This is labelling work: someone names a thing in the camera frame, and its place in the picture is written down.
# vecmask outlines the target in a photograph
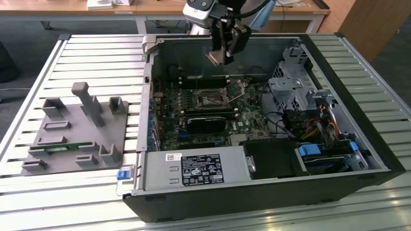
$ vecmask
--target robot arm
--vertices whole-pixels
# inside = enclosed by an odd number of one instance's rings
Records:
[[[183,9],[185,18],[197,26],[209,29],[212,50],[207,54],[215,65],[233,62],[233,54],[244,50],[251,29],[240,19],[253,15],[271,0],[249,12],[240,13],[247,0],[187,0]]]

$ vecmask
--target gray plastic stand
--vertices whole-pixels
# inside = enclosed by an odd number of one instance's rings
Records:
[[[128,102],[110,97],[109,102],[98,103],[86,90],[85,82],[70,88],[82,104],[64,105],[58,98],[45,100],[45,117],[21,166],[24,176],[121,165]]]

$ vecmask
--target power supply label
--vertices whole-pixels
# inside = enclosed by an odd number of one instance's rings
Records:
[[[181,156],[184,186],[224,183],[220,154]]]

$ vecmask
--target white box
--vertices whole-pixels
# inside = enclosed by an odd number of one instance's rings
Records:
[[[101,0],[86,0],[86,10],[112,9],[112,2]]]
[[[112,0],[114,5],[129,6],[133,0]]]

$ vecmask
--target green circuit board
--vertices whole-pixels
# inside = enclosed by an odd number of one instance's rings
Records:
[[[80,143],[60,143],[60,144],[49,144],[29,147],[29,150],[44,149],[45,151],[77,151],[78,146],[92,145],[92,142],[80,142]]]
[[[237,142],[232,142],[231,138],[232,135],[239,134],[248,140],[269,138],[267,121],[259,110],[256,84],[247,84],[247,87],[241,89],[236,82],[243,79],[231,78],[229,80],[233,84],[225,88],[225,101],[231,100],[228,103],[221,103],[221,99],[217,96],[213,97],[213,94],[217,95],[216,92],[221,92],[221,89],[183,90],[176,84],[171,84],[171,87],[164,89],[163,96],[156,98],[163,151],[179,150],[191,146],[201,148],[203,145],[207,147],[237,145]],[[180,111],[200,106],[239,109],[239,116],[235,120],[227,120],[223,132],[189,135],[181,129]]]

